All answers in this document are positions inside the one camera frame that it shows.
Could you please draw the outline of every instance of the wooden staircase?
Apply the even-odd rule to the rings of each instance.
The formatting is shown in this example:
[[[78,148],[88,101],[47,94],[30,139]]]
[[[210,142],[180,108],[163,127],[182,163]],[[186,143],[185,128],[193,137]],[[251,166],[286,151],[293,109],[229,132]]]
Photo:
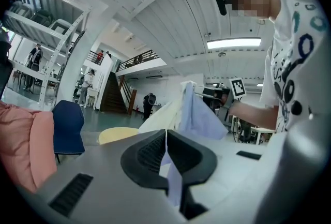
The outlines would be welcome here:
[[[124,89],[125,96],[129,102],[129,109],[127,109],[127,107],[125,106],[121,94],[122,87]],[[124,76],[121,77],[121,81],[118,84],[115,73],[111,72],[109,74],[107,84],[104,89],[104,93],[100,105],[100,111],[131,115],[134,100],[136,98],[136,92],[137,92],[136,90],[133,90],[131,93],[127,83],[125,82]]]
[[[118,87],[116,75],[113,72],[109,74],[106,87],[104,88],[100,111],[115,112],[120,114],[128,113],[122,94]]]

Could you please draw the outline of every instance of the white metal rack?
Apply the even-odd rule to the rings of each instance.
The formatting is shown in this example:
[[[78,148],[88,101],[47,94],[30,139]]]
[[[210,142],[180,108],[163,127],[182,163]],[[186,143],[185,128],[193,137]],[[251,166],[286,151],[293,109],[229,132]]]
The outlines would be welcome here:
[[[50,77],[50,72],[56,61],[60,51],[64,49],[68,54],[72,35],[74,32],[80,33],[85,30],[88,15],[91,7],[83,8],[70,0],[16,0],[23,3],[28,3],[33,6],[35,10],[43,9],[50,12],[55,20],[62,19],[71,23],[71,27],[64,35],[36,23],[28,18],[20,16],[14,12],[6,11],[3,17],[3,25],[5,28],[21,35],[33,42],[41,44],[54,50],[54,53],[49,60],[44,74],[40,72],[32,72],[31,69],[13,62],[13,65],[19,71],[38,78],[42,81],[41,92],[39,96],[39,107],[43,110],[44,99],[46,95],[48,81],[58,82],[56,79]]]

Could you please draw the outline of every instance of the yellow chair seat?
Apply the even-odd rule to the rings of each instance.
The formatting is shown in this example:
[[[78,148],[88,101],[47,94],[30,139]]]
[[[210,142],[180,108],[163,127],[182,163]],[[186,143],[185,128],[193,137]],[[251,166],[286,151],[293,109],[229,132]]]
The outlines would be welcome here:
[[[104,130],[99,135],[99,144],[106,144],[116,140],[125,139],[138,134],[137,128],[131,127],[112,127]]]

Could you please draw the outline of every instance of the gray machine surface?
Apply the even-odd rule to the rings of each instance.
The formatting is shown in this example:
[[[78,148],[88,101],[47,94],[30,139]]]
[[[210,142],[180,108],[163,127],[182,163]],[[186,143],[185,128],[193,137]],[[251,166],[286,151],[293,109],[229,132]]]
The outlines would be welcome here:
[[[85,152],[59,167],[37,195],[49,204],[78,173],[84,173],[94,179],[66,218],[76,223],[281,223],[328,161],[329,118],[300,122],[287,135],[275,134],[267,147],[190,137],[210,148],[218,159],[209,180],[190,188],[194,200],[208,209],[190,221],[167,201],[163,190],[138,186],[121,168],[122,153],[154,132]],[[253,160],[237,151],[262,157]]]

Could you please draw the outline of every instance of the hand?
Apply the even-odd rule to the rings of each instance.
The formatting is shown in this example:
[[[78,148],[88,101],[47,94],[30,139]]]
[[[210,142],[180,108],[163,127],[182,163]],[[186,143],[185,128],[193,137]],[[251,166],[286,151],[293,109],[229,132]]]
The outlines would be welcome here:
[[[228,99],[228,95],[227,94],[222,94],[222,98],[221,98],[222,106],[225,105],[227,99]]]

